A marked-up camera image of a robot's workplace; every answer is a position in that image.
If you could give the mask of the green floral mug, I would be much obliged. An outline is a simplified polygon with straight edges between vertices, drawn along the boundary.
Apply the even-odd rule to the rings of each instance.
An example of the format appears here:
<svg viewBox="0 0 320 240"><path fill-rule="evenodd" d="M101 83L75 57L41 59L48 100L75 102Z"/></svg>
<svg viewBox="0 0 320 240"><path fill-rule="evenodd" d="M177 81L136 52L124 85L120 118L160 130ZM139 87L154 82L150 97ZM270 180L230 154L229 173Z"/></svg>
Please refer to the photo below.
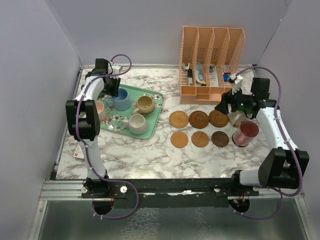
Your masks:
<svg viewBox="0 0 320 240"><path fill-rule="evenodd" d="M230 112L228 114L228 118L229 118L230 124L235 128L239 128L242 122L248 120L246 115L239 110L237 110L235 112Z"/></svg>

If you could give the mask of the grooved brown wooden coaster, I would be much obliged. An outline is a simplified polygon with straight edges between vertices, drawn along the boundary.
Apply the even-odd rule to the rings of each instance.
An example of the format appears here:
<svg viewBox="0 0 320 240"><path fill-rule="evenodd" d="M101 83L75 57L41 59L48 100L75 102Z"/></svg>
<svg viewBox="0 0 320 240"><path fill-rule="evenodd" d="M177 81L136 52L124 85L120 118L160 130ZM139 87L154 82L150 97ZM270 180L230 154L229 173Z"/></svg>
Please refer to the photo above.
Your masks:
<svg viewBox="0 0 320 240"><path fill-rule="evenodd" d="M189 116L189 123L196 129L203 129L209 124L209 116L200 110L193 111Z"/></svg>

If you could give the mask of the woven rattan coaster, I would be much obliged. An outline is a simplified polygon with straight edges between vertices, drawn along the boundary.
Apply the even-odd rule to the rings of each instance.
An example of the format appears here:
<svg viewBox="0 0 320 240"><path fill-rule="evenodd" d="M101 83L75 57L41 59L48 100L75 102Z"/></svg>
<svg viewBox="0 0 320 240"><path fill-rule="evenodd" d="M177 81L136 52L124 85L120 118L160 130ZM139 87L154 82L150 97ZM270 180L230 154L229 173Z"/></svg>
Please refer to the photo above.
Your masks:
<svg viewBox="0 0 320 240"><path fill-rule="evenodd" d="M189 117L184 111L174 111L169 116L170 124L175 128L184 128L189 123Z"/></svg>

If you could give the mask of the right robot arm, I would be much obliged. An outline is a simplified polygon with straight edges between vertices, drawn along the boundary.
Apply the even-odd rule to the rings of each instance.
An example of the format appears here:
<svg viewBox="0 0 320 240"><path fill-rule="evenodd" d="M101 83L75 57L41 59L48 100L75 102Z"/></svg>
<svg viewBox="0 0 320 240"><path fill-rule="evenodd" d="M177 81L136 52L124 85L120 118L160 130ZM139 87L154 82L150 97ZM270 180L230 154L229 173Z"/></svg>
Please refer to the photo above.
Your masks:
<svg viewBox="0 0 320 240"><path fill-rule="evenodd" d="M232 74L228 81L232 89L222 94L215 110L224 115L240 109L249 111L259 122L269 148L269 154L258 169L237 173L238 178L229 184L230 191L240 196L248 186L301 189L310 157L291 140L281 118L279 101L269 98L270 80L253 78L250 94L243 93L243 78L239 74Z"/></svg>

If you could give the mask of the light blue mug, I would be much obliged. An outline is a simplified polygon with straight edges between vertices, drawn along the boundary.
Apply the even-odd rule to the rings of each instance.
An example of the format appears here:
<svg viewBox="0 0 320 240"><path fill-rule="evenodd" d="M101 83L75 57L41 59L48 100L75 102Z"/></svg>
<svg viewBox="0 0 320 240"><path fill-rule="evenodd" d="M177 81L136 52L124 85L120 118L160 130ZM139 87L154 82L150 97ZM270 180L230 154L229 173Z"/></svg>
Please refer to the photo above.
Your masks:
<svg viewBox="0 0 320 240"><path fill-rule="evenodd" d="M108 107L112 107L118 111L126 111L132 106L132 100L129 92L124 88L118 89L118 95L112 96L105 100Z"/></svg>

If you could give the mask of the pink red mug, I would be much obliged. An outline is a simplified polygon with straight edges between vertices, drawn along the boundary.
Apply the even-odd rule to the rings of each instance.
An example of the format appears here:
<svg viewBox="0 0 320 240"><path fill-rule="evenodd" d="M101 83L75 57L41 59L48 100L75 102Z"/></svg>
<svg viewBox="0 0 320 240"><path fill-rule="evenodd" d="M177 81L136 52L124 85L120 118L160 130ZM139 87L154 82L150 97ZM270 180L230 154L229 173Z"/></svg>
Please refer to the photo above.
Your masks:
<svg viewBox="0 0 320 240"><path fill-rule="evenodd" d="M259 133L259 127L252 121L244 121L232 135L232 141L237 147L246 147Z"/></svg>

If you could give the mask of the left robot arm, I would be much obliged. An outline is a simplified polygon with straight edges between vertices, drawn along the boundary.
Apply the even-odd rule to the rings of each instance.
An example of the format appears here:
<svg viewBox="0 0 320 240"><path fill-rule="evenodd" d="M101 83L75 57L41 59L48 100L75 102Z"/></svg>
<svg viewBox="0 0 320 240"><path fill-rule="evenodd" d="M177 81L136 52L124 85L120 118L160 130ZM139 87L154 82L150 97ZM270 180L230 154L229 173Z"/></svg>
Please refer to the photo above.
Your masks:
<svg viewBox="0 0 320 240"><path fill-rule="evenodd" d="M96 100L102 91L112 97L118 96L121 79L109 72L111 63L97 58L95 66L85 77L85 85L80 94L65 103L67 128L70 135L78 141L87 167L87 178L98 180L93 185L97 196L106 197L111 190L107 170L102 162L98 146L101 126Z"/></svg>

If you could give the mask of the light orange wooden coaster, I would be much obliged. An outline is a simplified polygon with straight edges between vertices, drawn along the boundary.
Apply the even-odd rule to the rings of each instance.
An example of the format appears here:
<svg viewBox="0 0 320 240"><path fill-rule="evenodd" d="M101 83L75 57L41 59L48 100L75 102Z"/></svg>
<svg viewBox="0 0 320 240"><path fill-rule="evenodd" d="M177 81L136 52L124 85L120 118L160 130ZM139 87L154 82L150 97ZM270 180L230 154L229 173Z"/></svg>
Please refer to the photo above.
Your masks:
<svg viewBox="0 0 320 240"><path fill-rule="evenodd" d="M189 138L184 132L177 131L172 134L170 141L176 148L183 148L188 144Z"/></svg>

